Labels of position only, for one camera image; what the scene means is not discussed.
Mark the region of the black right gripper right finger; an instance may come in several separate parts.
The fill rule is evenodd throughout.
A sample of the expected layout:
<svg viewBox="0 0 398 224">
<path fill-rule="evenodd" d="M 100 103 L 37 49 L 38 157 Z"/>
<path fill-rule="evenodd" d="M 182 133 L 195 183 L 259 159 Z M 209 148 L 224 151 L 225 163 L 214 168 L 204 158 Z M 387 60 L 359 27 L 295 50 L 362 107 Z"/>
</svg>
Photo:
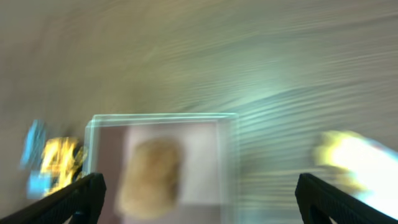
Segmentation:
<svg viewBox="0 0 398 224">
<path fill-rule="evenodd" d="M 299 175 L 295 197 L 304 224 L 397 224 L 396 219 L 309 173 Z"/>
</svg>

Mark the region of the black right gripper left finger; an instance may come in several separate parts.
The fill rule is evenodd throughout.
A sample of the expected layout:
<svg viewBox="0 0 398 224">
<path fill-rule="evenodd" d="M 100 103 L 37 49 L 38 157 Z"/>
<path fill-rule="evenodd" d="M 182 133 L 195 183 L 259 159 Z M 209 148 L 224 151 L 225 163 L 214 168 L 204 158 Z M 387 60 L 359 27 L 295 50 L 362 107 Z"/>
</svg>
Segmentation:
<svg viewBox="0 0 398 224">
<path fill-rule="evenodd" d="M 1 219 L 1 224 L 97 224 L 106 195 L 101 173 L 92 173 Z"/>
</svg>

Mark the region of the yellow blue toy excavator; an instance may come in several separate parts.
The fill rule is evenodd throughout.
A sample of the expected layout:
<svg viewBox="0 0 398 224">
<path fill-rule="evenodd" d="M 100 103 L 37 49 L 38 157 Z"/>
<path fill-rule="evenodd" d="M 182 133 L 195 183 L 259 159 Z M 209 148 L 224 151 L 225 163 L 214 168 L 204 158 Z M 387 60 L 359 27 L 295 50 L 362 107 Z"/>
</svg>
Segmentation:
<svg viewBox="0 0 398 224">
<path fill-rule="evenodd" d="M 49 196 L 80 179 L 86 153 L 77 138 L 47 138 L 44 122 L 34 120 L 24 141 L 20 168 L 29 171 L 28 199 Z"/>
</svg>

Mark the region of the white yellow plush duck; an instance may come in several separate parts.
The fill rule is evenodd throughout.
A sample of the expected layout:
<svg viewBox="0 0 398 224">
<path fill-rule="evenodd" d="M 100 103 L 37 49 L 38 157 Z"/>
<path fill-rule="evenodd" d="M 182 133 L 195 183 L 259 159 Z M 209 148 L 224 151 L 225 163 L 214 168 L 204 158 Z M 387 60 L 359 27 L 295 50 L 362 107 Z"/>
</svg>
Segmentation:
<svg viewBox="0 0 398 224">
<path fill-rule="evenodd" d="M 339 189 L 397 219 L 397 151 L 358 133 L 327 131 L 313 157 Z"/>
</svg>

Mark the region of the brown plush toy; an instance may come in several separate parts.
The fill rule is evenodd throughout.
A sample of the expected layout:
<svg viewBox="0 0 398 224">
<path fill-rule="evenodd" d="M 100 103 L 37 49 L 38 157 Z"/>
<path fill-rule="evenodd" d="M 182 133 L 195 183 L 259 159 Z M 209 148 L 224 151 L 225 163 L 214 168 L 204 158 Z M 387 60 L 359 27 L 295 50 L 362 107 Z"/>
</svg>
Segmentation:
<svg viewBox="0 0 398 224">
<path fill-rule="evenodd" d="M 141 220 L 171 211 L 178 199 L 182 163 L 183 146 L 174 138 L 139 143 L 122 172 L 115 210 Z"/>
</svg>

